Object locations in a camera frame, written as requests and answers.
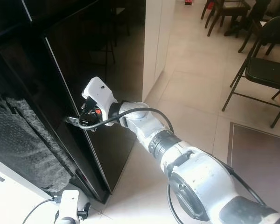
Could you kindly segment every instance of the glossy black door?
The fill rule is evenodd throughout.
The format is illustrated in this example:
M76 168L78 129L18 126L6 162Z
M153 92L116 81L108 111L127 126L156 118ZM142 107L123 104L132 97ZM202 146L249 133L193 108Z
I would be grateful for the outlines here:
M25 20L21 1L0 0L0 32Z
M83 132L63 118L74 109L40 38L11 39L0 45L0 94L24 98L57 143L70 154L86 194L104 202L108 189L90 153Z
M84 102L81 92L95 76L106 80L117 100L142 100L145 1L133 2L132 7L128 3L123 5L133 16L129 17L130 36L125 17L122 21L118 18L117 47L114 46L114 18L108 14L110 8L106 3L98 1L45 33L44 41L75 105L76 115ZM103 126L85 135L112 192L135 136L118 125Z

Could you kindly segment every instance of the white wall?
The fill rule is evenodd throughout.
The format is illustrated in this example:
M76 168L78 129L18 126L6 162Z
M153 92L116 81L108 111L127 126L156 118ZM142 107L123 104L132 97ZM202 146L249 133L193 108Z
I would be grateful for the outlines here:
M0 162L0 224L22 223L27 214L41 201L51 198L41 189ZM53 223L58 206L45 203L37 208L27 224Z
M175 0L147 0L145 18L144 101L166 63Z

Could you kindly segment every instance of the tile floor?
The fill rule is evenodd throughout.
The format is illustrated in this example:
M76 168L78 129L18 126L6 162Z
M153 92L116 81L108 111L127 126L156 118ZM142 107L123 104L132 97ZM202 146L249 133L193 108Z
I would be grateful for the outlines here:
M228 19L222 28L216 25L207 37L206 18L200 20L204 3L195 0L192 6L185 6L177 1L166 67L146 102L170 118L181 139L226 161L231 121L278 136L280 122L271 129L278 109L235 95L226 111L221 112L230 92L229 83L254 40L238 53L245 32L238 39L224 37ZM265 57L266 49L261 48L260 57ZM267 58L280 61L280 47ZM238 91L269 100L277 90L242 79ZM166 201L166 182L154 158L136 142L114 194L106 205L93 203L91 216L83 223L174 224ZM185 224L201 223L189 218L173 200Z

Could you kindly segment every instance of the beige floor tile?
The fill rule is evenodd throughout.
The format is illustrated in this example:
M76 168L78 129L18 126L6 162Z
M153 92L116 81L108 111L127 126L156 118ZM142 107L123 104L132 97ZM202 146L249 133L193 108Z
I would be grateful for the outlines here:
M178 36L179 40L188 40L190 37L193 37L193 34L197 34L199 24L195 24L195 29L192 26L189 26L189 22L192 25L192 22L189 20L175 20L173 21L171 28L171 35Z
M170 75L168 73L166 73L165 71L163 71L157 82L155 83L154 87L152 88L152 90L149 92L145 103L149 105L149 107L152 108L156 108L159 100L164 92L164 90L166 89L166 86L168 84L170 80Z
M217 115L166 100L159 102L158 109L168 116L175 134L180 139L204 151L212 152Z
M238 73L238 70L242 66L245 60L241 58L230 58L226 59L226 67L224 71L224 79L227 83L231 82L235 75Z
M187 46L187 36L171 35L168 44L167 55L170 57L181 57Z
M223 107L230 88L224 88L221 96L221 108ZM233 95L224 112L219 111L219 115L241 123L248 124L251 127L258 127L259 130L274 133L280 136L280 120L275 128L270 128L271 123L277 116L280 108L267 105L256 100Z
M86 220L81 220L81 224L115 224L114 220L102 213L90 208L89 216Z
M219 57L220 59L226 60L228 50L228 42L221 37L221 35L214 35L211 38L201 33L197 38L189 40L186 47L186 53L190 56L193 52L201 52L206 56L212 56L213 59Z
M220 94L220 81L176 71L161 99L217 114Z
M96 213L102 213L103 210L106 208L108 201L110 200L110 197L107 199L107 202L105 204L98 202L97 200L93 198L89 198L91 208L93 209L92 214Z
M206 36L206 37L207 37L207 34L208 34L208 32L209 32L210 26L211 26L211 24L212 24L212 22L213 22L213 17L212 17L211 20L210 20L210 22L209 22L209 24L208 24L208 26L207 26L207 28L204 28L209 13L210 13L209 11L207 11L207 12L205 13L204 20L203 20L203 30L204 30L204 33L205 33L205 36ZM225 36L224 36L224 33L229 29L230 22L231 22L231 17L229 17L229 16L226 16L226 17L225 17L224 23L223 23L223 26L222 26L222 27L220 27L220 21L221 21L221 17L220 17L220 19L216 22L216 24L215 24L215 26L214 26L214 28L213 28L213 30L212 30L210 36L208 37L208 39L211 39L211 38L213 38L213 37L215 37L215 36L220 36L221 39L222 39L222 40L225 40L225 43L228 44L228 40L229 40L230 38L235 38L234 35L229 36L229 37L225 37Z
M244 50L241 53L238 53L238 50L240 49L240 47L242 46L242 44L245 40L245 35L247 34L247 32L242 31L240 34L241 35L238 38L234 38L234 36L228 37L227 56L229 59L241 59L242 61L244 61L245 58L247 57L251 47L254 44L255 36L252 35L249 42L245 46Z
M213 155L227 162L229 129L231 120L218 116Z
M218 159L222 160L223 162L227 162L229 134L230 134L229 131L230 131L231 122L280 136L280 128L278 129L277 127L271 129L269 126L267 127L256 126L248 122L245 123L243 121L238 121L238 120L233 120L230 118L218 116L216 135L215 135L215 141L213 147L213 155Z
M175 15L174 20L188 21L191 23L193 20L199 20L203 5L196 4L193 6L185 6L184 2L177 1L175 4Z
M202 51L188 51L177 63L175 70L198 76L222 80L225 70L225 56Z
M174 72L174 70L176 68L176 64L179 60L180 60L180 56L167 53L166 64L165 64L163 72L165 72L167 76L171 77L172 73Z
M103 212L116 223L175 223L166 200L167 178L150 153L137 143L119 184ZM200 224L188 217L174 200L185 224Z

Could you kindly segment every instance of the wooden chair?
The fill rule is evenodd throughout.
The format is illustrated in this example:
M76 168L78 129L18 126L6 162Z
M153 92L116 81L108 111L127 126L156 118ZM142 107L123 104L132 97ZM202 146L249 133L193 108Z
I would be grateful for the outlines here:
M210 36L216 22L220 18L220 16L222 16L220 26L223 25L225 16L232 16L233 20L236 17L241 16L242 19L240 22L240 26L242 26L250 8L251 7L249 6L249 4L246 3L244 0L238 0L238 1L214 0L213 9L211 10L209 17L207 18L204 28L207 28L207 26L210 22L210 18L215 14L215 12L217 12L217 14L210 26L207 36Z
M205 12L206 12L206 10L207 10L207 7L209 6L209 4L211 3L211 2L213 2L214 0L206 0L206 4L205 4L205 6L204 6L204 9L203 9L203 11L202 11L202 14L201 14L201 19L203 20L203 18L204 18L204 14L205 14Z
M270 14L269 16L271 16L273 18L273 17L279 16L279 15L280 15L280 8L277 10L276 14ZM256 21L254 19L252 21L248 34L243 42L243 45L238 50L238 53L241 53L244 50L244 48L245 48L246 44L248 43L252 34L255 34L255 35L259 34L260 30L263 28L263 26L266 24L267 21L269 21L269 20ZM273 49L273 47L275 46L275 44L278 44L278 43L271 43L270 47L268 48L268 50L266 52L266 55L270 54L270 52Z
M264 42L280 43L280 16L271 19L263 26L261 32L258 35L256 42L254 43L247 58L245 59L244 63L242 64L241 68L239 69L238 73L236 74L234 80L230 85L230 87L233 86L233 88L222 108L222 111L225 111L228 102L230 101L233 94L246 97L249 99L254 99L259 102L280 108L280 105L266 102L260 99L256 99L235 92L235 89L241 77L245 77L247 80L251 82L269 86L275 89L279 89L279 91L272 97L272 99L274 99L276 96L278 96L278 94L280 94L280 63L268 61L262 58L255 58L261 44ZM275 118L275 120L273 121L273 123L271 124L271 128L275 127L279 118L280 118L280 111L277 117Z

